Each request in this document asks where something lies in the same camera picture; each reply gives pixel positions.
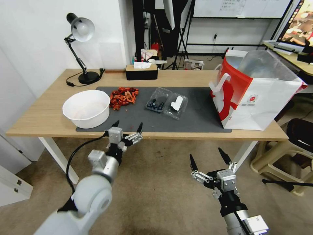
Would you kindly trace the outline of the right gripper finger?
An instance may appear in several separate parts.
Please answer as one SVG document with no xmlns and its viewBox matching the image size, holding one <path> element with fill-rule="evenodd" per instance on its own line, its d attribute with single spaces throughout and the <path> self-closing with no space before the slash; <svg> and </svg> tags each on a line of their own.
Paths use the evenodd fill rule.
<svg viewBox="0 0 313 235">
<path fill-rule="evenodd" d="M 228 169 L 231 170 L 233 173 L 236 173 L 238 163 L 233 162 L 230 159 L 229 155 L 226 154 L 220 147 L 218 147 L 218 151 L 219 151 L 222 159 L 224 160 L 225 164 L 228 166 Z"/>
<path fill-rule="evenodd" d="M 206 175 L 198 170 L 196 162 L 192 156 L 189 154 L 190 157 L 190 168 L 191 168 L 191 176 L 198 182 L 202 184 L 209 184 L 209 183 L 216 183 L 212 176 Z"/>
</svg>

